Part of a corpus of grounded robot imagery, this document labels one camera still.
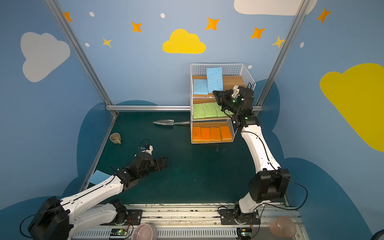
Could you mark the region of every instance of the blue sponge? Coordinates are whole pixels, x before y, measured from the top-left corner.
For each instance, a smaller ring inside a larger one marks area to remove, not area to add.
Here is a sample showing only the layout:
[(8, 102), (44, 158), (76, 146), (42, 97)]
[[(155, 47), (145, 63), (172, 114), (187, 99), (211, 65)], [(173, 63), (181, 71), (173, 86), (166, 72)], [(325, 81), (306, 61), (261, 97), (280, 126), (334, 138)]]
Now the blue sponge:
[(208, 93), (206, 79), (193, 79), (193, 94), (208, 95)]
[(90, 177), (89, 182), (93, 183), (94, 185), (97, 185), (101, 183), (102, 181), (107, 180), (111, 175), (106, 174), (105, 172), (101, 172), (99, 170), (96, 170), (92, 177)]
[(207, 68), (208, 92), (223, 91), (223, 69)]

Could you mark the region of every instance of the cloud decal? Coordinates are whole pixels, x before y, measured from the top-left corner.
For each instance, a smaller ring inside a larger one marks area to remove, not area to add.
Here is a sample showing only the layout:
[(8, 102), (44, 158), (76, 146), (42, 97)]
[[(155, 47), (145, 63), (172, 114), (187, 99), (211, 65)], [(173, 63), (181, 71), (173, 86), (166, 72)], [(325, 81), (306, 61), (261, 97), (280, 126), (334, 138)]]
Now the cloud decal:
[(194, 33), (189, 33), (184, 29), (175, 30), (169, 41), (163, 43), (163, 51), (166, 53), (203, 53), (207, 47), (200, 42), (199, 37)]
[[(306, 14), (310, 13), (317, 0), (311, 0)], [(235, 0), (235, 10), (242, 14), (266, 14), (294, 16), (301, 0)]]
[(24, 33), (20, 45), (26, 58), (23, 73), (34, 83), (45, 78), (71, 54), (66, 42), (58, 41), (49, 33)]
[(363, 63), (344, 73), (330, 72), (321, 79), (320, 88), (357, 134), (371, 148), (384, 152), (384, 67)]

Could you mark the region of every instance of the wire basket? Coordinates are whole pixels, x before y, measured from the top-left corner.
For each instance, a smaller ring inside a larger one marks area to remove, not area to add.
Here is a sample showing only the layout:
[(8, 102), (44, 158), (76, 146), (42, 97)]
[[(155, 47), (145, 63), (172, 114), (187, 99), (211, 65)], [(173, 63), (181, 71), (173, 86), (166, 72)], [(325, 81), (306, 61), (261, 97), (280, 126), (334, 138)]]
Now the wire basket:
[[(191, 77), (191, 92), (190, 92), (190, 104), (191, 104), (191, 111), (190, 111), (190, 119), (191, 119), (191, 143), (215, 143), (215, 142), (193, 142), (192, 141), (192, 127), (194, 123), (208, 123), (211, 122), (213, 124), (215, 123), (224, 123), (227, 122), (231, 134), (232, 134), (232, 141), (235, 138), (235, 131), (233, 129), (232, 120), (228, 117), (221, 117), (221, 118), (210, 118), (210, 119), (193, 119), (193, 76), (206, 76), (207, 75), (207, 68), (222, 68), (223, 76), (241, 76), (244, 85), (248, 88), (251, 88), (252, 90), (255, 89), (256, 83), (253, 80), (251, 74), (248, 72), (248, 69), (245, 67), (242, 63), (212, 63), (212, 64), (191, 64), (190, 69), (190, 77)], [(215, 102), (214, 97), (198, 97), (198, 99), (203, 100), (206, 99), (207, 102)]]

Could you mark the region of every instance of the wall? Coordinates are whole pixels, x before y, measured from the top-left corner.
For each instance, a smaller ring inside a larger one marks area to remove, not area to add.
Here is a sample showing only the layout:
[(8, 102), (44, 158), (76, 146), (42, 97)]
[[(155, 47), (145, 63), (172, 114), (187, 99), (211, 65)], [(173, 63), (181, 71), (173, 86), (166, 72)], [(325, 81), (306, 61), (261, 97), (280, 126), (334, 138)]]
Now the wall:
[[(308, 187), (299, 212), (311, 240), (369, 239), (384, 228), (383, 10), (382, 1), (319, 0), (259, 114), (273, 154)], [(289, 190), (300, 204), (303, 191)]]
[(191, 63), (267, 78), (300, 0), (277, 2), (59, 0), (112, 102), (158, 105), (190, 104)]
[(0, 32), (0, 232), (25, 239), (23, 218), (78, 192), (112, 116), (43, 0), (1, 1)]

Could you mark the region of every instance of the dark green mat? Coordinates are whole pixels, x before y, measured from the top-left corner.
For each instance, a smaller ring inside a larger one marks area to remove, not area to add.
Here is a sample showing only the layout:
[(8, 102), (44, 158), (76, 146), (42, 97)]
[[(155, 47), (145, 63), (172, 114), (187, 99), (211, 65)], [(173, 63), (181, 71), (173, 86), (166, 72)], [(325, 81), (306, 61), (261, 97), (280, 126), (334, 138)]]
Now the dark green mat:
[(122, 144), (108, 140), (97, 170), (113, 174), (133, 160), (140, 142), (148, 138), (153, 157), (168, 157), (167, 168), (117, 195), (124, 204), (138, 203), (214, 203), (235, 202), (248, 192), (255, 166), (240, 134), (234, 142), (191, 144), (190, 126), (160, 126), (152, 122), (189, 120), (189, 112), (119, 113), (112, 133), (118, 132)]

